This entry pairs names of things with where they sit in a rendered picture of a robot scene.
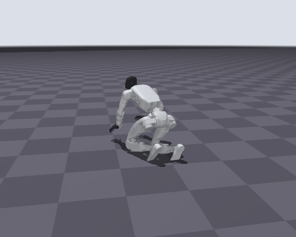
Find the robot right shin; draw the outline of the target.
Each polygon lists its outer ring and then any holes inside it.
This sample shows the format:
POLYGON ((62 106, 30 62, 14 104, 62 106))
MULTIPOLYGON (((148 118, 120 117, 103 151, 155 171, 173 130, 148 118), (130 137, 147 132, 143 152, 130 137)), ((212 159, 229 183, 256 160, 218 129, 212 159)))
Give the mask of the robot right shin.
POLYGON ((160 144, 162 149, 159 151, 159 154, 168 154, 172 153, 176 146, 169 146, 169 144, 160 144))

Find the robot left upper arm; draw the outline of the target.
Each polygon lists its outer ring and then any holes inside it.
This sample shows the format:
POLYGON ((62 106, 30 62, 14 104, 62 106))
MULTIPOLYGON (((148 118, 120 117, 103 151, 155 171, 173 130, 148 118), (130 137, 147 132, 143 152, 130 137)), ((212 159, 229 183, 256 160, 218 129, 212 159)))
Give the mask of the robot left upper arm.
POLYGON ((124 109, 128 103, 128 100, 131 99, 131 97, 132 97, 132 90, 131 89, 123 91, 122 97, 121 97, 121 100, 119 103, 119 109, 117 111, 117 115, 119 115, 121 117, 125 116, 126 111, 124 109))

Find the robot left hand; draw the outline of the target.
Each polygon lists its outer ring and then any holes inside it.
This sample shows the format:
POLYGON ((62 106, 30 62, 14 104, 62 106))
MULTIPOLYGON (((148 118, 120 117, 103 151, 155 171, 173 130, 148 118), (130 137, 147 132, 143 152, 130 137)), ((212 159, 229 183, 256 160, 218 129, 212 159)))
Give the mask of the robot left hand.
POLYGON ((119 126, 116 125, 116 124, 114 124, 114 125, 109 129, 110 133, 112 132, 112 130, 114 131, 115 128, 118 129, 119 126))

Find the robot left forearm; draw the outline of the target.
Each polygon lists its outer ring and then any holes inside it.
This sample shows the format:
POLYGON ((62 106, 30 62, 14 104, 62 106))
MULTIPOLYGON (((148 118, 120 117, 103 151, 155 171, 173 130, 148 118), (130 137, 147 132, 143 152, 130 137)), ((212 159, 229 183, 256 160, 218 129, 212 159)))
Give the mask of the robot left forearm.
POLYGON ((116 125, 119 126, 118 129, 121 129, 123 127, 123 125, 122 125, 123 124, 123 117, 116 114, 116 119, 117 119, 116 120, 116 125))

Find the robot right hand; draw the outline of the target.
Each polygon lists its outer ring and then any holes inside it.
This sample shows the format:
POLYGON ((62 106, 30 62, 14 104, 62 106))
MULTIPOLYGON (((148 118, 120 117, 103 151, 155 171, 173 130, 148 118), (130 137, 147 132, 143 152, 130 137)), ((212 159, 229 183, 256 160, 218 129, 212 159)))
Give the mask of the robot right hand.
POLYGON ((146 116, 142 116, 142 115, 140 115, 140 116, 136 116, 135 119, 136 119, 136 120, 137 120, 137 119, 139 120, 140 118, 143 118, 143 117, 146 117, 146 116))

